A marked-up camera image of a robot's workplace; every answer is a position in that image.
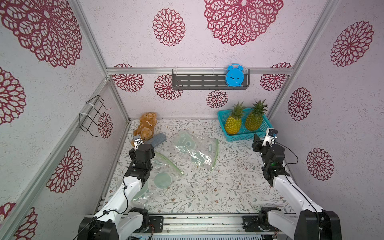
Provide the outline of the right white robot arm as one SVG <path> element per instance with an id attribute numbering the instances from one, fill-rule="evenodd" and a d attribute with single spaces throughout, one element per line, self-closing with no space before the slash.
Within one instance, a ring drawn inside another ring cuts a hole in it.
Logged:
<path id="1" fill-rule="evenodd" d="M 341 221 L 333 211 L 326 211 L 308 197 L 285 169 L 285 148 L 277 143 L 277 130 L 269 129 L 264 139 L 254 135 L 253 151 L 260 153 L 265 180 L 291 205 L 296 217 L 275 207 L 262 207 L 261 228 L 277 229 L 292 240 L 340 240 Z"/>

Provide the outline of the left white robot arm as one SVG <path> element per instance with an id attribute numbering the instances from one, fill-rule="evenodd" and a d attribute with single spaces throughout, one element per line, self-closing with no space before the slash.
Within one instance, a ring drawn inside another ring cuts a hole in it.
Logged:
<path id="1" fill-rule="evenodd" d="M 133 232 L 149 227 L 147 210 L 128 207 L 150 177 L 154 147 L 140 144 L 129 151 L 129 156 L 131 163 L 122 184 L 100 211 L 81 221 L 75 240 L 126 240 Z"/>

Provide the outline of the clear zip-top bag green seal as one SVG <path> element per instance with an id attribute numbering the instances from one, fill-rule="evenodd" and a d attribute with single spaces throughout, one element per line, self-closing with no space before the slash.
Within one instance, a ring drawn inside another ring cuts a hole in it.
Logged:
<path id="1" fill-rule="evenodd" d="M 158 152 L 155 152 L 155 157 L 151 159 L 151 162 L 153 165 L 151 175 L 142 189 L 134 196 L 131 202 L 134 207 L 144 208 L 184 176 L 181 169 Z"/>

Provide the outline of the green pineapple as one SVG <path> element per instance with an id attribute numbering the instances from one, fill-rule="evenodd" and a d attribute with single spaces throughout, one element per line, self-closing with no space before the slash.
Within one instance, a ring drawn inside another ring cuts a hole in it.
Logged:
<path id="1" fill-rule="evenodd" d="M 267 110 L 268 105 L 265 104 L 265 100 L 257 101 L 246 119 L 246 129 L 249 131 L 258 130 L 263 122 L 263 117 Z"/>

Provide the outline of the yellow orange pineapple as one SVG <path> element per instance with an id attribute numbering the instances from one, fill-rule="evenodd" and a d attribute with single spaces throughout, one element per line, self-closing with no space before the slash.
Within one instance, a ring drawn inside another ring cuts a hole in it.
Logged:
<path id="1" fill-rule="evenodd" d="M 243 103 L 234 105 L 225 123 L 225 130 L 228 135 L 236 135 L 240 131 L 245 108 Z"/>

